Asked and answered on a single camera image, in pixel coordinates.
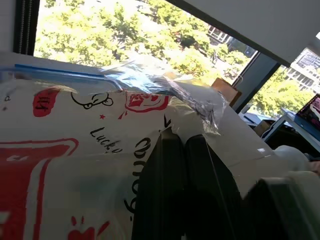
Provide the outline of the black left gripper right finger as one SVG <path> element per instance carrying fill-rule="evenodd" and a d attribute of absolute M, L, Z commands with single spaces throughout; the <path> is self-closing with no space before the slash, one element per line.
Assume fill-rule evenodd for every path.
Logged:
<path fill-rule="evenodd" d="M 230 170 L 202 135 L 185 144 L 188 173 L 186 237 L 239 240 L 243 236 L 242 198 Z"/>

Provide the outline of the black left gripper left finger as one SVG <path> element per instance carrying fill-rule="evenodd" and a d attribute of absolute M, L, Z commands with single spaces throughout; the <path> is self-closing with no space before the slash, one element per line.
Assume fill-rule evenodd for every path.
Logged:
<path fill-rule="evenodd" d="M 185 164 L 181 139 L 170 129 L 163 131 L 155 145 L 147 137 L 136 144 L 136 161 L 141 167 L 132 174 L 135 198 L 133 240 L 180 240 L 185 234 L 183 223 Z"/>

